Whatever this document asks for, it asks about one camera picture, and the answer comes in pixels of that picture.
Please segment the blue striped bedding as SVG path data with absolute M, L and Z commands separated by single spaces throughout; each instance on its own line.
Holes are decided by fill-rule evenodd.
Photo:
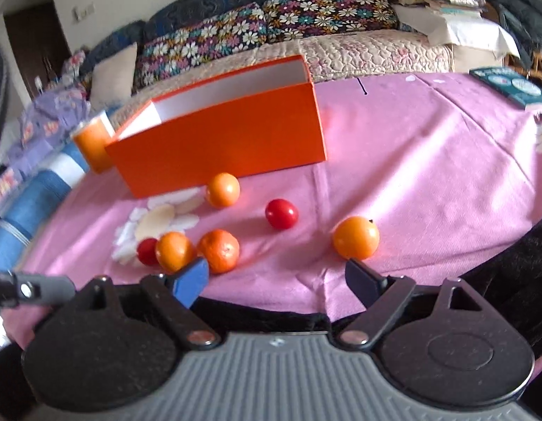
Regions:
M 0 213 L 0 271 L 13 270 L 25 249 L 89 171 L 73 142 L 50 157 Z

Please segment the small orange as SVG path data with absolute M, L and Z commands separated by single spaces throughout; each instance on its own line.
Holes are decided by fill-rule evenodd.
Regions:
M 240 259 L 240 243 L 228 231 L 215 229 L 202 236 L 196 246 L 205 258 L 213 275 L 222 275 L 234 270 Z
M 165 233 L 156 244 L 158 263 L 161 269 L 169 275 L 179 272 L 197 255 L 195 245 L 181 232 Z
M 229 173 L 220 173 L 206 185 L 206 199 L 215 208 L 227 208 L 240 198 L 240 182 Z
M 376 224 L 365 217 L 348 217 L 332 236 L 335 252 L 346 260 L 366 260 L 378 248 L 380 235 Z

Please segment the black velvet cloth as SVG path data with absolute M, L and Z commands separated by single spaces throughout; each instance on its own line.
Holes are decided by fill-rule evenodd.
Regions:
M 464 279 L 542 356 L 542 220 L 514 245 L 463 274 Z M 328 331 L 334 335 L 356 318 L 272 312 L 199 298 L 191 311 L 220 334 Z

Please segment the beige pillow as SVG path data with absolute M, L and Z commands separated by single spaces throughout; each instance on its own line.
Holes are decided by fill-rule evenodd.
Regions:
M 100 111 L 126 102 L 132 94 L 138 46 L 133 43 L 94 67 L 89 97 Z

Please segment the teal book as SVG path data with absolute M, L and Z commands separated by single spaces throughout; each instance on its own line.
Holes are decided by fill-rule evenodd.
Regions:
M 474 68 L 469 74 L 523 110 L 542 109 L 542 88 L 508 67 Z

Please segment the beige quilted bedspread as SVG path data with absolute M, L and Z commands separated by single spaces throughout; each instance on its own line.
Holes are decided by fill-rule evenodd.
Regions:
M 384 29 L 307 37 L 235 53 L 159 81 L 140 90 L 111 114 L 110 122 L 119 128 L 148 100 L 165 92 L 298 54 L 304 57 L 316 83 L 392 73 L 454 71 L 453 49 L 446 45 L 433 46 L 419 33 Z

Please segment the purple floral sheet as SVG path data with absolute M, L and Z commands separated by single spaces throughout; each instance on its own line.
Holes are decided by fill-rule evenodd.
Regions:
M 13 195 L 49 154 L 64 146 L 70 132 L 88 118 L 88 91 L 80 74 L 86 56 L 86 49 L 76 51 L 63 64 L 61 78 L 5 126 L 0 142 L 0 203 Z

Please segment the orange white cup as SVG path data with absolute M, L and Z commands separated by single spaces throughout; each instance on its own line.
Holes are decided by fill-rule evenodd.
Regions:
M 81 122 L 71 133 L 71 139 L 80 150 L 90 169 L 101 174 L 113 166 L 106 147 L 115 136 L 115 130 L 105 111 Z

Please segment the dark floral blanket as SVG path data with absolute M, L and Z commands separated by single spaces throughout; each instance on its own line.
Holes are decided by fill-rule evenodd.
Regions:
M 230 9 L 143 45 L 134 87 L 140 90 L 194 67 L 265 44 L 344 32 L 395 29 L 388 0 L 267 0 Z

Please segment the orange cardboard box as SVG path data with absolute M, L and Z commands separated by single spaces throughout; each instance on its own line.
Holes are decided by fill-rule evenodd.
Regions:
M 107 155 L 137 198 L 327 159 L 315 86 L 300 55 L 220 74 L 146 102 Z

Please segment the pink flower tablecloth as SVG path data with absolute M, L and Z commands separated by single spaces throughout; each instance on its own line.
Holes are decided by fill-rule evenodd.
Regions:
M 216 210 L 200 189 L 137 200 L 116 172 L 89 175 L 34 243 L 22 269 L 65 275 L 84 286 L 97 275 L 134 283 L 134 230 L 154 208 L 173 205 L 172 228 L 190 240 L 223 229 L 240 262 L 214 276 L 208 299 L 271 311 L 361 310 L 332 246 L 335 227 L 372 220 L 380 243 L 370 259 L 383 274 L 440 283 L 469 271 L 542 218 L 542 118 L 463 74 L 387 75 L 315 88 L 328 159 L 241 180 L 239 201 Z M 265 217 L 269 201 L 299 211 L 287 230 Z

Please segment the red cherry tomato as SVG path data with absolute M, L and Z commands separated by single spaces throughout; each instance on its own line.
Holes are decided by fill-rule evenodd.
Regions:
M 148 267 L 159 265 L 157 257 L 158 240 L 155 238 L 147 238 L 142 240 L 137 246 L 138 261 Z
M 299 211 L 290 201 L 274 199 L 265 207 L 265 217 L 276 230 L 282 231 L 292 228 L 299 221 Z

